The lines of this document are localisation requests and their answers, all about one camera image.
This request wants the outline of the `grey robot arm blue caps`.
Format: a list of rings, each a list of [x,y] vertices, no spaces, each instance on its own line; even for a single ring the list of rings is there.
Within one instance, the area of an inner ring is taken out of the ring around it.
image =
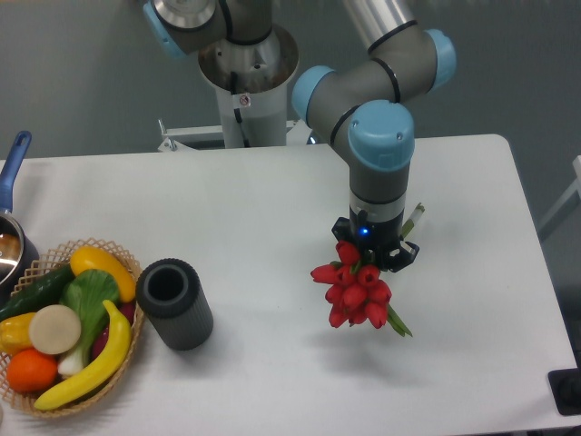
[[[143,12],[162,48],[197,54],[214,88],[228,148],[284,145],[293,109],[350,169],[350,214],[333,226],[382,271],[412,264],[403,232],[414,122],[406,101],[445,84],[457,57],[439,30],[419,27],[403,1],[348,1],[367,49],[340,74],[298,69],[298,46],[272,19],[269,1],[148,1]]]

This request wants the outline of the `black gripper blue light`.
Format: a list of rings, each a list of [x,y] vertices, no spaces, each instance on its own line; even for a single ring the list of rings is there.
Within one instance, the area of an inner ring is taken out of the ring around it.
[[[337,241],[348,241],[361,251],[376,252],[375,262],[384,272],[397,273],[414,263],[419,247],[411,242],[401,242],[403,225],[402,208],[389,220],[372,218],[367,213],[363,218],[350,208],[349,218],[339,217],[331,228]]]

